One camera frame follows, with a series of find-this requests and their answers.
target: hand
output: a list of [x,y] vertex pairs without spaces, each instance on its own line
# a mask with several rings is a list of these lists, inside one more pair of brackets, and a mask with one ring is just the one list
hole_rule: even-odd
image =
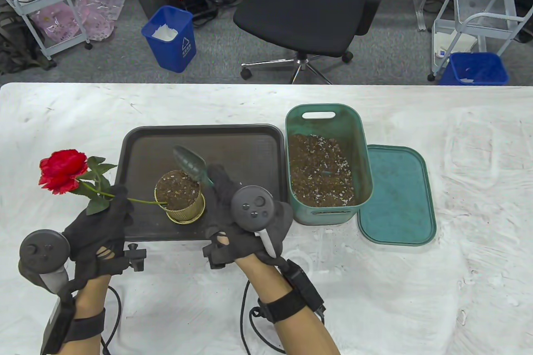
[[124,229],[133,223],[133,205],[125,187],[113,186],[111,192],[115,197],[109,208],[89,216],[82,211],[63,232],[70,244],[70,259],[76,262],[76,278],[98,277],[98,260],[124,255]]
[[275,201],[276,216],[266,228],[277,255],[276,258],[272,258],[267,254],[261,239],[242,229],[232,218],[230,204],[241,186],[229,178],[221,165],[210,165],[207,174],[214,187],[203,187],[202,192],[207,208],[206,237],[212,244],[204,248],[204,256],[208,256],[215,266],[224,266],[251,254],[255,254],[266,264],[282,263],[282,242],[293,220],[291,207],[286,203]]

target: chair base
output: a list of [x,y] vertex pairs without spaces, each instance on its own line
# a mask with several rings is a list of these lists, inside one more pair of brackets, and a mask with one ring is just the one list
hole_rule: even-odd
[[[244,64],[241,64],[242,70],[240,71],[240,76],[244,80],[248,80],[252,77],[252,72],[249,68],[256,67],[256,66],[280,66],[280,65],[293,65],[294,71],[293,75],[291,77],[291,80],[289,81],[290,84],[294,84],[296,81],[296,78],[303,70],[310,70],[312,73],[314,73],[316,76],[318,76],[322,81],[326,82],[327,84],[333,84],[327,77],[322,75],[320,70],[316,69],[309,61],[310,60],[316,60],[316,58],[321,56],[308,56],[307,54],[303,53],[296,53],[294,58],[285,58],[283,60],[272,60],[272,61],[259,61],[259,62],[246,62]],[[342,60],[345,64],[348,64],[352,60],[354,55],[350,53],[350,51],[347,51],[342,56]]]

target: white trigger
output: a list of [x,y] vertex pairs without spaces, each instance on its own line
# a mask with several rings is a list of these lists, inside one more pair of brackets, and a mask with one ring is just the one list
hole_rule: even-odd
[[272,241],[270,241],[268,231],[266,229],[263,229],[256,231],[254,234],[256,237],[261,237],[261,241],[263,241],[266,253],[269,254],[269,256],[271,256],[272,258],[277,258],[276,251],[274,251],[274,246],[272,245]]

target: potting soil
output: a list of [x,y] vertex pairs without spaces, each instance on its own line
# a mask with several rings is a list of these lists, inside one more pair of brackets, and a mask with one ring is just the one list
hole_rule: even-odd
[[158,201],[166,202],[164,207],[171,211],[183,210],[192,205],[199,191],[200,184],[180,170],[164,174],[156,185]]
[[288,138],[291,187],[312,207],[356,205],[352,171],[335,139],[295,134]]

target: white tablecloth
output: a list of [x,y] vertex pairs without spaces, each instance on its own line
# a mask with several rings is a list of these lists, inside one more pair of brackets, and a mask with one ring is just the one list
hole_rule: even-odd
[[[37,353],[55,297],[17,273],[35,229],[62,231],[84,197],[38,185],[40,159],[76,148],[116,163],[143,125],[272,123],[308,102],[362,117],[368,144],[424,157],[438,231],[420,248],[378,246],[352,220],[294,223],[285,256],[308,271],[343,355],[533,353],[533,87],[11,83],[0,90],[0,348]],[[205,241],[141,243],[145,271],[113,277],[124,303],[113,354],[244,353],[245,278],[211,271]],[[250,295],[247,309],[255,303]],[[108,296],[106,331],[116,315]],[[268,323],[258,323],[276,340]],[[273,353],[245,328],[253,354]]]

